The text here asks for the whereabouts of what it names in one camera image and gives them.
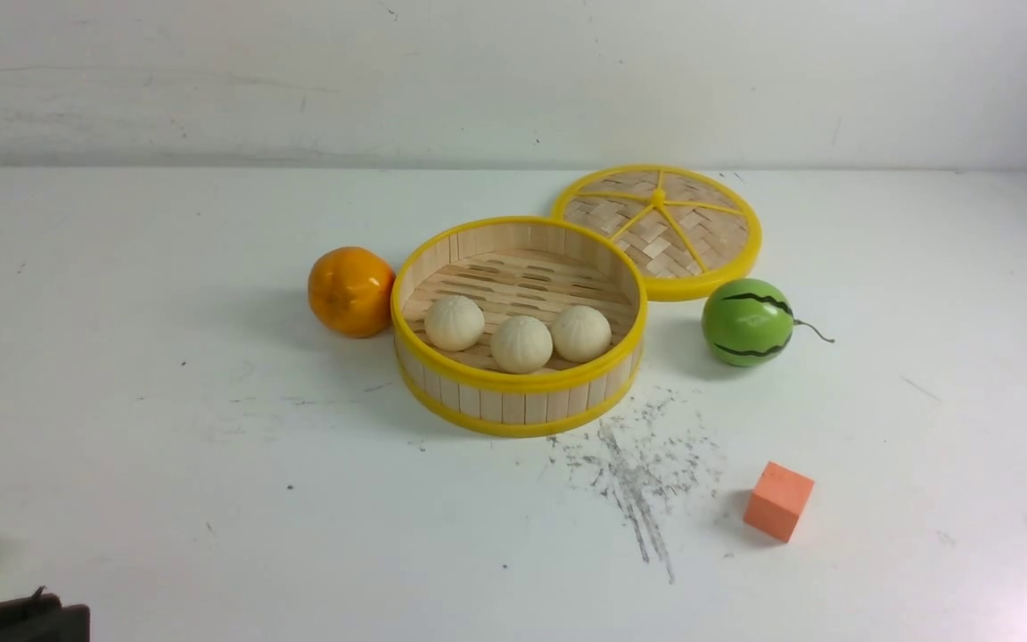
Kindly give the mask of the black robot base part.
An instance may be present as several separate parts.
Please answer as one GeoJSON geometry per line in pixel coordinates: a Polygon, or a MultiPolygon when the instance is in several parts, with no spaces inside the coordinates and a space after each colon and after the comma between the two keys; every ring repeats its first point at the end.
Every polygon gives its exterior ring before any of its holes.
{"type": "Polygon", "coordinates": [[[0,641],[89,641],[88,605],[65,605],[45,588],[0,602],[0,641]]]}

